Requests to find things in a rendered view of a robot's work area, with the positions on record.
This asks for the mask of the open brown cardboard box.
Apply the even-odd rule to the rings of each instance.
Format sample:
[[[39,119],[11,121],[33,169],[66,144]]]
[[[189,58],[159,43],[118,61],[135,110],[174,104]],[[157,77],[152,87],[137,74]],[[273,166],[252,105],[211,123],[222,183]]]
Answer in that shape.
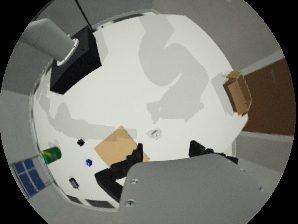
[[[241,72],[231,71],[226,78],[229,79],[223,84],[223,87],[228,95],[233,112],[237,112],[238,116],[242,114],[241,117],[243,117],[248,113],[252,103],[247,83]]]

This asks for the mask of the green soda can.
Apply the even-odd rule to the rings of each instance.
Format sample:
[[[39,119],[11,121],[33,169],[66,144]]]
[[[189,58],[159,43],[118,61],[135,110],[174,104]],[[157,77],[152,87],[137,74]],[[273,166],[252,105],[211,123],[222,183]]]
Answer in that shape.
[[[46,150],[42,150],[40,153],[40,158],[43,164],[50,164],[58,159],[61,159],[61,151],[58,147],[52,147]],[[43,158],[42,158],[43,157]]]

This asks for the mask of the tan square mat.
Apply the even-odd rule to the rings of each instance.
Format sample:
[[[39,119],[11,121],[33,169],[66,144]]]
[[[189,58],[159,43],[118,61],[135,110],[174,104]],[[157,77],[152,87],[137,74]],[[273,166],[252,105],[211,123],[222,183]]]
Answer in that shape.
[[[101,159],[110,168],[111,164],[126,160],[137,144],[121,126],[94,148]]]

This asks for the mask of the blue die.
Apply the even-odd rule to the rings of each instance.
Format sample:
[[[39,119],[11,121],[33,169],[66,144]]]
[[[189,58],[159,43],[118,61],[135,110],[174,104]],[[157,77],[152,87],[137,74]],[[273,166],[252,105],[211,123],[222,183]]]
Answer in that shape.
[[[86,160],[86,165],[90,167],[90,166],[92,165],[92,161],[91,161],[91,160],[89,160],[89,159],[88,159],[88,160]]]

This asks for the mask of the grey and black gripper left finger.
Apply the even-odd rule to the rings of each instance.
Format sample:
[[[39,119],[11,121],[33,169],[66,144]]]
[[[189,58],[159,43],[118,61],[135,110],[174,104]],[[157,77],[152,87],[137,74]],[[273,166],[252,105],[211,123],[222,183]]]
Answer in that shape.
[[[142,160],[142,161],[141,161]],[[115,201],[120,203],[123,186],[116,182],[127,176],[129,169],[136,163],[143,162],[143,144],[138,143],[137,149],[126,160],[114,163],[110,168],[95,173],[98,185]]]

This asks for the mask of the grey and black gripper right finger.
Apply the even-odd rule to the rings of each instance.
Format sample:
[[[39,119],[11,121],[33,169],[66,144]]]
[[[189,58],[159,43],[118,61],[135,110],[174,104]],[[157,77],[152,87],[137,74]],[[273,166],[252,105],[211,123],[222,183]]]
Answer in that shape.
[[[195,140],[190,141],[190,148],[189,148],[189,157],[195,157],[199,155],[204,155],[204,154],[210,154],[210,153],[215,153],[213,149],[207,148],[201,145],[200,143],[196,142]],[[224,153],[216,153],[219,154],[225,158],[230,159],[232,162],[238,165],[238,158],[236,157],[231,157],[231,156],[226,156]]]

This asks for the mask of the black die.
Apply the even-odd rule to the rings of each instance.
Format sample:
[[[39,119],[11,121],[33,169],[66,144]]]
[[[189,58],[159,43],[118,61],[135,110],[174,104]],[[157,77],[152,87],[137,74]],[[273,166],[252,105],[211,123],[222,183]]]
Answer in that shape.
[[[84,141],[82,139],[78,140],[77,144],[81,147],[84,145]]]

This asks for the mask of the white die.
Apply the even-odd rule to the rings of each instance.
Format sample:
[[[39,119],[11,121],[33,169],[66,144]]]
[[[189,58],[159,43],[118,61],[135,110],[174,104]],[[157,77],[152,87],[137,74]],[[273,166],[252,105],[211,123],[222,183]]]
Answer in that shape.
[[[161,135],[159,134],[159,132],[157,130],[155,130],[152,134],[151,134],[155,140],[157,140],[158,138],[161,137]]]

